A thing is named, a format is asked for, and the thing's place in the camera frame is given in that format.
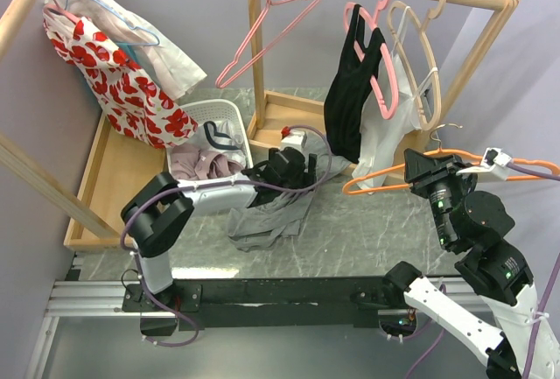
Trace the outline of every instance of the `laundry basket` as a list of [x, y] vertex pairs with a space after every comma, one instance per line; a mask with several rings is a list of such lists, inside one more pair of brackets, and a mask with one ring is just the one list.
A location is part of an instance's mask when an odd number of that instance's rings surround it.
[[[243, 128], [242, 114], [235, 104], [230, 101], [224, 101], [223, 99], [210, 99], [207, 101], [187, 103], [186, 105], [182, 105], [181, 108], [199, 124], [199, 130], [202, 129], [202, 124], [206, 121], [230, 121], [234, 126], [236, 136], [241, 136], [243, 139], [241, 150], [247, 157], [246, 167], [253, 167], [253, 158], [251, 157], [251, 150], [249, 149], [249, 141], [245, 134], [245, 129]], [[172, 166], [171, 151], [172, 149], [167, 149], [167, 167], [169, 170], [171, 170]]]

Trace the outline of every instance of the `pink hanger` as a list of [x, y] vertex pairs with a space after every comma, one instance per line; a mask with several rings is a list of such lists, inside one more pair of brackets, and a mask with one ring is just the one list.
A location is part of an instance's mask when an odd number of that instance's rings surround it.
[[43, 12], [45, 12], [46, 14], [49, 14], [49, 15], [52, 15], [51, 12], [60, 14], [60, 15], [64, 16], [65, 18], [67, 18], [68, 20], [70, 20], [75, 25], [77, 25], [78, 22], [80, 21], [80, 19], [77, 18], [74, 14], [70, 13], [69, 11], [64, 10], [63, 8], [58, 6], [57, 4], [46, 4], [45, 7], [43, 7]]
[[[379, 20], [379, 14], [382, 10], [385, 10], [389, 5], [390, 0], [379, 0], [377, 5], [375, 6], [374, 15], [371, 16], [366, 9], [360, 7], [360, 15], [364, 18], [364, 20], [369, 25], [371, 30], [376, 29], [377, 21]], [[348, 23], [348, 12], [353, 10], [356, 3], [346, 3], [346, 7], [344, 9], [344, 29], [348, 32], [349, 23]], [[356, 51], [356, 55], [360, 61], [364, 59], [364, 52], [361, 50], [360, 45], [358, 45], [357, 41], [353, 43], [353, 49]], [[391, 119], [396, 112], [396, 107], [399, 104], [399, 88], [396, 82], [396, 74], [395, 68], [393, 67], [393, 60], [391, 59], [391, 54], [387, 48], [386, 44], [381, 44], [381, 56], [385, 61], [385, 67], [387, 68], [388, 74], [388, 82], [391, 86], [391, 109], [387, 109], [385, 105], [385, 101], [383, 100], [383, 93], [382, 90], [379, 88], [379, 84], [374, 76], [371, 78], [371, 87], [374, 90], [375, 98], [377, 99], [377, 103], [379, 104], [379, 110], [381, 111], [381, 116], [383, 119]]]
[[313, 9], [313, 7], [315, 7], [319, 3], [319, 1], [321, 1], [321, 0], [313, 0], [307, 7], [305, 7], [305, 9], [301, 13], [299, 13], [299, 15], [288, 26], [286, 26], [286, 28], [283, 31], [280, 32], [280, 34], [278, 36], [276, 36], [272, 40], [272, 42], [270, 42], [268, 45], [266, 45], [266, 47], [264, 47], [255, 57], [253, 57], [253, 59], [251, 61], [249, 61], [247, 64], [245, 64], [237, 73], [232, 75], [229, 79], [227, 79], [226, 81], [223, 81], [223, 79], [226, 77], [226, 75], [229, 73], [229, 71], [235, 65], [237, 65], [237, 63], [239, 62], [239, 58], [242, 56], [243, 51], [245, 50], [245, 48], [247, 47], [247, 45], [249, 44], [249, 42], [253, 38], [253, 36], [255, 36], [255, 33], [256, 33], [257, 29], [259, 28], [259, 26], [263, 24], [264, 18], [266, 17], [267, 13], [269, 12], [270, 7], [273, 7], [275, 5], [280, 5], [280, 4], [291, 3], [292, 1], [296, 1], [296, 0], [279, 0], [279, 1], [266, 0], [266, 6], [261, 11], [261, 14], [259, 15], [258, 19], [255, 21], [255, 24], [253, 25], [253, 27], [251, 27], [251, 30], [248, 32], [247, 36], [245, 37], [245, 39], [241, 43], [241, 46], [239, 47], [239, 49], [235, 53], [234, 60], [232, 62], [230, 62], [229, 64], [227, 64], [226, 68], [224, 68], [224, 71], [222, 71], [221, 74], [216, 79], [216, 87], [217, 88], [226, 87], [229, 83], [231, 83], [233, 80], [235, 80], [237, 77], [239, 77], [245, 71], [247, 71], [247, 69], [249, 67], [251, 67], [265, 53], [267, 53], [270, 49], [272, 49], [272, 47], [276, 43], [278, 43], [278, 41], [280, 39], [282, 39], [284, 36], [286, 36], [288, 34], [288, 32], [291, 31], [307, 15], [307, 13], [309, 13]]

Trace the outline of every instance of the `marble table top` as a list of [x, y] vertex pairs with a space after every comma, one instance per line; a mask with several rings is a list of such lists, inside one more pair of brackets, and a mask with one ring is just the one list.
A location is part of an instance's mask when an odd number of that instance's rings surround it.
[[[326, 96], [325, 88], [278, 90], [315, 100]], [[199, 89], [188, 101], [217, 98], [234, 102], [249, 124], [252, 89]], [[431, 275], [457, 273], [458, 257], [439, 248], [427, 201], [405, 191], [350, 197], [341, 192], [347, 180], [340, 175], [322, 185], [300, 235], [279, 239], [267, 250], [237, 250], [226, 235], [228, 212], [192, 218], [170, 251], [173, 276], [381, 276], [402, 260]], [[123, 251], [82, 256], [80, 280], [117, 280], [132, 267]]]

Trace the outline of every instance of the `blue hanger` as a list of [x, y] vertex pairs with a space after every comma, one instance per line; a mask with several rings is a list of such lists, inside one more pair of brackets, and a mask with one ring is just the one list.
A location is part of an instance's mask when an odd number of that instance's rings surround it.
[[[141, 26], [131, 26], [129, 24], [129, 22], [127, 22], [119, 13], [117, 13], [115, 10], [113, 10], [108, 5], [104, 4], [100, 0], [92, 0], [92, 1], [95, 2], [95, 3], [98, 3], [101, 7], [103, 7], [105, 10], [109, 11], [111, 14], [114, 14], [119, 20], [121, 20], [123, 23], [125, 23], [127, 25], [127, 27], [129, 29], [131, 29], [132, 31], [135, 31], [136, 29], [140, 29], [141, 31], [149, 33], [151, 36], [153, 36], [157, 40], [156, 43], [151, 43], [151, 44], [147, 44], [147, 43], [124, 43], [124, 42], [123, 42], [123, 44], [128, 45], [128, 46], [159, 46], [159, 44], [160, 44], [159, 37], [154, 32], [151, 32], [147, 29], [144, 29]], [[66, 0], [64, 8], [65, 8], [65, 10], [68, 8], [68, 0]]]

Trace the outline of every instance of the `red floral dress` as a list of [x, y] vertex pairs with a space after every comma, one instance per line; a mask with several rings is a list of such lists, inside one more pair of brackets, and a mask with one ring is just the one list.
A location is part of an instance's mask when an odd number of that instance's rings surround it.
[[198, 124], [95, 25], [44, 13], [46, 36], [57, 54], [77, 66], [111, 125], [156, 148], [184, 143]]

